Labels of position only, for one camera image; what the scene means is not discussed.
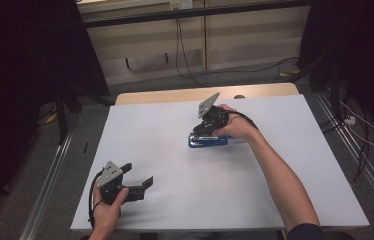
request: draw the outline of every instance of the hand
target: hand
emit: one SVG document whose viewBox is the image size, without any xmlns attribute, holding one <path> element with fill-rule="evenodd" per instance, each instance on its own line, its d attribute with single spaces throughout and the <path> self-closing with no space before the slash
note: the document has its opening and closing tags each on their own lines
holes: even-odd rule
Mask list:
<svg viewBox="0 0 374 240">
<path fill-rule="evenodd" d="M 98 180 L 93 189 L 93 203 L 94 206 L 96 206 L 97 203 L 99 204 L 94 209 L 95 224 L 90 239 L 109 239 L 115 231 L 120 207 L 127 198 L 129 190 L 128 188 L 122 189 L 113 204 L 107 205 L 102 202 L 103 197 L 97 183 Z"/>
<path fill-rule="evenodd" d="M 218 107 L 224 110 L 237 112 L 235 109 L 225 104 L 219 105 Z M 256 132 L 259 133 L 259 130 L 257 130 L 252 125 L 250 125 L 250 123 L 246 119 L 241 117 L 240 115 L 230 113 L 229 117 L 230 118 L 228 120 L 227 126 L 220 128 L 220 129 L 216 129 L 213 132 L 214 136 L 228 135 L 234 138 L 239 138 L 239 139 L 248 141 L 253 136 L 254 133 Z"/>
</svg>

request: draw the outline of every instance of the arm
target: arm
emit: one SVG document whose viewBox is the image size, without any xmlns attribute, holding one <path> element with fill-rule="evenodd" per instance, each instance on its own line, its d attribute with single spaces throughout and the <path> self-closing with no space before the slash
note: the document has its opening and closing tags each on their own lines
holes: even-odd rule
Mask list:
<svg viewBox="0 0 374 240">
<path fill-rule="evenodd" d="M 94 206 L 96 206 L 96 204 L 98 205 L 94 209 L 96 223 L 90 239 L 110 239 L 112 233 L 115 231 L 116 224 L 118 223 L 119 209 L 127 198 L 128 192 L 128 188 L 122 189 L 113 204 L 107 205 L 106 203 L 101 202 L 102 194 L 100 193 L 100 189 L 97 184 L 95 185 L 93 189 L 93 203 Z"/>
<path fill-rule="evenodd" d="M 235 111 L 226 105 L 220 107 Z M 252 127 L 244 118 L 230 114 L 227 126 L 215 130 L 214 135 L 230 135 L 249 143 L 262 168 L 272 199 L 287 231 L 302 223 L 319 225 L 318 217 L 302 182 L 259 130 Z"/>
</svg>

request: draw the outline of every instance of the white tabletop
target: white tabletop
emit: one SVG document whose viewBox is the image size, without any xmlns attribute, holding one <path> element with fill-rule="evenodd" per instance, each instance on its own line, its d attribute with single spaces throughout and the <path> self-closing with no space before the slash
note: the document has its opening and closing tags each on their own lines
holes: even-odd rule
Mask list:
<svg viewBox="0 0 374 240">
<path fill-rule="evenodd" d="M 133 169 L 124 185 L 150 176 L 145 199 L 122 207 L 120 231 L 281 229 L 265 178 L 246 143 L 191 149 L 187 137 L 199 101 L 117 105 L 110 109 L 71 229 L 91 229 L 88 192 L 111 160 Z M 355 195 L 304 97 L 217 100 L 254 120 L 268 142 L 302 180 L 323 226 L 368 225 Z"/>
</svg>

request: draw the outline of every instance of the black cable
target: black cable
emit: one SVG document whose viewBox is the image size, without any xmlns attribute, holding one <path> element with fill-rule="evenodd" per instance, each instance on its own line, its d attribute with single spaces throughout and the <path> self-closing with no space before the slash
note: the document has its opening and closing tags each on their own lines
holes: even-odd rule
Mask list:
<svg viewBox="0 0 374 240">
<path fill-rule="evenodd" d="M 246 121 L 249 122 L 250 125 L 252 125 L 254 128 L 256 128 L 256 129 L 259 130 L 259 128 L 255 125 L 255 123 L 253 122 L 253 120 L 250 119 L 248 116 L 244 115 L 244 114 L 241 113 L 241 112 L 234 112 L 234 111 L 231 111 L 231 110 L 225 110 L 225 111 L 223 111 L 223 112 L 218 113 L 217 116 L 219 116 L 219 115 L 224 115 L 224 114 L 227 114 L 227 113 L 228 113 L 228 114 L 230 114 L 230 113 L 231 113 L 231 114 L 237 114 L 237 115 L 241 116 L 242 118 L 246 119 Z"/>
<path fill-rule="evenodd" d="M 343 117 L 342 120 L 340 122 L 338 122 L 336 125 L 334 125 L 332 128 L 329 128 L 329 129 L 326 129 L 324 131 L 322 131 L 323 134 L 326 134 L 328 132 L 331 132 L 335 129 L 337 129 L 338 127 L 342 126 L 343 123 L 344 123 L 344 120 L 346 119 L 346 117 Z"/>
<path fill-rule="evenodd" d="M 196 80 L 197 77 L 201 77 L 201 76 L 209 75 L 209 74 L 218 74 L 218 73 L 254 73 L 254 72 L 260 72 L 260 71 L 265 71 L 265 70 L 268 70 L 268 69 L 271 69 L 271 68 L 274 68 L 274 67 L 279 67 L 281 63 L 284 63 L 284 62 L 286 62 L 288 60 L 299 58 L 299 57 L 285 58 L 285 59 L 280 60 L 277 64 L 274 64 L 274 65 L 272 65 L 270 67 L 266 67 L 266 68 L 262 68 L 262 69 L 256 69 L 256 70 L 224 70 L 224 71 L 217 71 L 217 72 L 205 72 L 205 73 L 200 73 L 200 74 L 193 75 L 190 72 L 190 68 L 189 68 L 189 65 L 188 65 L 188 62 L 187 62 L 187 58 L 186 58 L 186 55 L 185 55 L 185 49 L 184 49 L 184 43 L 183 43 L 183 36 L 182 36 L 180 19 L 177 18 L 175 20 L 176 20 L 176 23 L 177 23 L 177 52 L 176 52 L 176 56 L 175 56 L 175 65 L 177 67 L 177 72 L 178 72 L 178 74 L 181 77 L 183 77 L 183 78 L 192 78 L 198 85 L 203 86 L 203 87 L 208 87 L 208 86 L 206 86 L 206 85 L 198 82 Z M 182 46 L 182 49 L 183 49 L 184 61 L 186 63 L 187 70 L 188 70 L 190 76 L 182 74 L 180 72 L 180 69 L 179 69 L 179 66 L 178 66 L 178 53 L 179 53 L 178 46 L 179 46 L 180 40 L 181 40 L 181 46 Z"/>
<path fill-rule="evenodd" d="M 279 77 L 280 77 L 280 62 L 278 62 L 277 64 L 277 76 L 275 76 L 274 80 L 272 80 L 271 83 L 275 83 Z"/>
<path fill-rule="evenodd" d="M 100 203 L 100 202 L 98 202 L 93 208 L 91 207 L 91 205 L 93 204 L 93 199 L 92 199 L 93 198 L 93 189 L 94 189 L 94 185 L 96 184 L 97 179 L 102 175 L 102 173 L 103 173 L 103 170 L 98 172 L 96 174 L 96 176 L 94 177 L 93 182 L 91 182 L 90 194 L 88 196 L 88 217 L 89 217 L 88 221 L 90 222 L 91 227 L 93 229 L 94 229 L 94 209 L 96 208 L 98 203 Z"/>
<path fill-rule="evenodd" d="M 94 210 L 96 210 L 96 207 L 99 206 L 99 204 L 100 204 L 101 202 L 103 202 L 103 199 L 101 199 L 100 201 L 98 201 L 98 202 L 94 205 L 94 207 L 93 207 L 93 212 L 94 212 Z"/>
<path fill-rule="evenodd" d="M 367 114 L 366 114 L 366 111 L 365 109 L 362 107 L 362 105 L 360 104 L 360 108 L 362 110 L 362 117 L 365 121 L 367 121 Z M 358 118 L 358 121 L 359 121 L 359 124 L 361 125 L 361 127 L 364 129 L 365 131 L 365 141 L 363 141 L 362 143 L 362 147 L 361 147 L 361 150 L 359 151 L 359 158 L 358 158 L 358 169 L 357 169 L 357 172 L 355 174 L 355 177 L 353 178 L 352 182 L 355 183 L 356 180 L 361 176 L 361 174 L 364 172 L 365 170 L 365 167 L 368 163 L 368 155 L 370 153 L 370 145 L 368 144 L 368 140 L 369 140 L 369 127 L 368 127 L 368 124 L 367 123 L 362 123 L 361 119 Z M 365 158 L 362 160 L 362 157 L 363 157 L 363 151 L 364 151 L 364 148 L 366 147 L 366 153 L 365 153 Z"/>
<path fill-rule="evenodd" d="M 317 59 L 315 59 L 312 63 L 310 63 L 308 66 L 304 67 L 299 73 L 291 77 L 288 82 L 296 83 L 299 81 L 302 77 L 313 71 L 316 67 L 319 66 L 319 64 L 326 58 L 325 54 L 322 54 Z"/>
<path fill-rule="evenodd" d="M 191 78 L 194 80 L 194 82 L 196 82 L 198 85 L 202 86 L 202 87 L 209 87 L 207 85 L 204 85 L 200 82 L 198 82 L 196 80 L 196 78 L 193 76 L 193 74 L 191 74 L 190 72 L 190 67 L 188 66 L 188 62 L 187 62 L 187 57 L 186 57 L 186 51 L 184 49 L 184 42 L 183 42 L 183 35 L 182 35 L 182 32 L 181 32 L 181 23 L 180 23 L 180 19 L 175 19 L 176 23 L 177 23 L 177 54 L 175 56 L 175 65 L 177 66 L 177 71 L 178 73 L 180 74 L 180 76 L 184 77 L 181 73 L 180 73 L 180 70 L 178 68 L 178 33 L 179 33 L 179 36 L 180 36 L 180 40 L 181 40 L 181 47 L 183 48 L 183 55 L 184 55 L 184 61 L 186 63 L 186 66 L 187 66 L 187 71 L 188 73 L 190 74 Z"/>
</svg>

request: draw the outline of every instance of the sleeve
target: sleeve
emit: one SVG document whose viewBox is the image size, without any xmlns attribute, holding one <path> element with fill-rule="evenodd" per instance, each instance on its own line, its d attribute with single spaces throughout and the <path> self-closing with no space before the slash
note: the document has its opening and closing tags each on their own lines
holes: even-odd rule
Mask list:
<svg viewBox="0 0 374 240">
<path fill-rule="evenodd" d="M 304 223 L 299 224 L 287 233 L 288 240 L 324 240 L 321 227 Z"/>
</svg>

